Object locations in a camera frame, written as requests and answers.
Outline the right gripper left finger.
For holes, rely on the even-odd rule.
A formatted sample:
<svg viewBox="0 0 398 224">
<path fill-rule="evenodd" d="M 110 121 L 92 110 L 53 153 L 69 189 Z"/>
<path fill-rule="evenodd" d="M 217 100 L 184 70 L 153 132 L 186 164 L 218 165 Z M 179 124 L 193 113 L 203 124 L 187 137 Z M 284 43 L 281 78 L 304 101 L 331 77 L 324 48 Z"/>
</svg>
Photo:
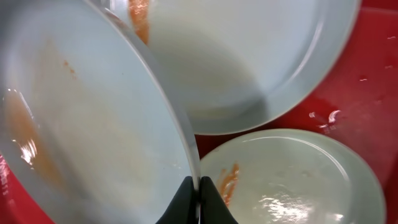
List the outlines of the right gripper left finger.
<svg viewBox="0 0 398 224">
<path fill-rule="evenodd" d="M 197 205 L 197 192 L 192 177 L 187 176 L 156 224 L 197 224 Z"/>
</svg>

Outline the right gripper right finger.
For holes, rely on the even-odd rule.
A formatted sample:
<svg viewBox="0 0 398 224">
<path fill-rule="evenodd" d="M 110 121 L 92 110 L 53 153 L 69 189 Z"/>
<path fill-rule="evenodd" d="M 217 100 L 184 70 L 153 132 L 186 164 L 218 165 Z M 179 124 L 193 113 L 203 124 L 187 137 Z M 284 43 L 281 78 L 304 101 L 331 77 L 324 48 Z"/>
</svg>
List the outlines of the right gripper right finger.
<svg viewBox="0 0 398 224">
<path fill-rule="evenodd" d="M 200 181 L 200 223 L 201 224 L 238 224 L 210 177 Z"/>
</svg>

